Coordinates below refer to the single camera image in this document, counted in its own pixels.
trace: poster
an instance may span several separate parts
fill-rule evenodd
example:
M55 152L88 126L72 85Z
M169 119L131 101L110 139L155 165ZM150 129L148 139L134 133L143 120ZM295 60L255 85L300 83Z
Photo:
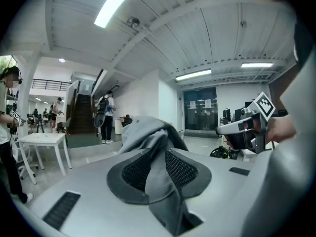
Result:
M196 102L190 101L190 109L196 109Z
M210 99L205 100L205 108L212 108L212 103Z

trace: black pants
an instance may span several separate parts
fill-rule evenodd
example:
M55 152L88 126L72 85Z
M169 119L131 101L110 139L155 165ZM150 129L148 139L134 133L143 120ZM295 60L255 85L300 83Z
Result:
M18 195L22 203L25 203L27 201L27 195L22 192L20 177L16 168L15 159L11 153L11 145L9 142L0 145L0 157L8 175L11 193Z
M113 124L113 117L105 116L104 123L101 126L102 140L105 140L105 139L110 140L111 139L112 124Z

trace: glass door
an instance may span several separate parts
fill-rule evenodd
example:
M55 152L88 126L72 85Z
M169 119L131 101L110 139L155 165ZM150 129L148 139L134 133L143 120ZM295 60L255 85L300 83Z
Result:
M184 92L185 129L215 130L218 126L216 88Z

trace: mesh panel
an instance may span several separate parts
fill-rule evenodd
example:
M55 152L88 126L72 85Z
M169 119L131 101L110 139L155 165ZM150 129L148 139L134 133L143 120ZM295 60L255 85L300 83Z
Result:
M180 189L190 183L198 175L198 170L166 151L166 169L173 183Z
M122 178L130 186L145 192L146 179L150 171L150 154L145 154L124 167Z

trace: white chair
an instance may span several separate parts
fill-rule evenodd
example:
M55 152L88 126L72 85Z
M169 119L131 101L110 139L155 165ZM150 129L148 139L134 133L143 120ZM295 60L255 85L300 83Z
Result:
M17 137L18 137L17 135L12 135L10 143L11 143L11 145L12 145L12 154L13 154L13 157L14 157L16 163L21 163L21 162L23 162L22 159L19 159L19 158L22 158L22 157L21 157L21 154L20 154L20 151L21 151L21 150L20 150L20 148L18 147L18 145L17 145L17 143L16 143L16 141L15 141ZM27 160L28 160L28 162L32 162L33 159L32 159L32 157L30 156L30 153L31 153L31 148L30 148L30 146L24 147L24 150L25 150L25 151L28 151L28 155L27 155ZM38 166L37 164L30 164L30 167L31 167L31 168L32 168L32 167L35 167L36 169L39 168L39 166ZM19 171L20 171L20 179L23 180L23 174L24 174L24 172L26 171L26 167L25 167L25 165L22 165L22 166L20 166L18 169L19 169Z

